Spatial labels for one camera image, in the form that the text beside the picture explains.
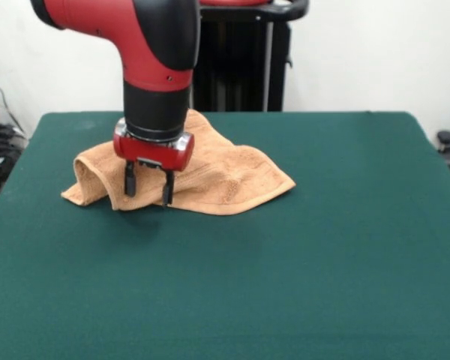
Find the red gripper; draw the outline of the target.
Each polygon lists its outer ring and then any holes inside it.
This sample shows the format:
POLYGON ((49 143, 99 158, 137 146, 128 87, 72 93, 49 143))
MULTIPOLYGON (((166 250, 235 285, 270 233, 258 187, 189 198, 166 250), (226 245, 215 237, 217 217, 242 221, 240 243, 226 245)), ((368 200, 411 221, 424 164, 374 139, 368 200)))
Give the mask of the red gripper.
POLYGON ((159 167, 165 175, 162 206, 164 208, 170 206, 173 203, 174 172, 181 172, 188 166, 195 145, 194 135, 183 132, 172 142, 145 141, 132 136, 125 119, 120 118, 115 125, 112 143, 116 155, 127 161, 124 168, 124 193, 128 197, 136 195, 136 162, 159 167))

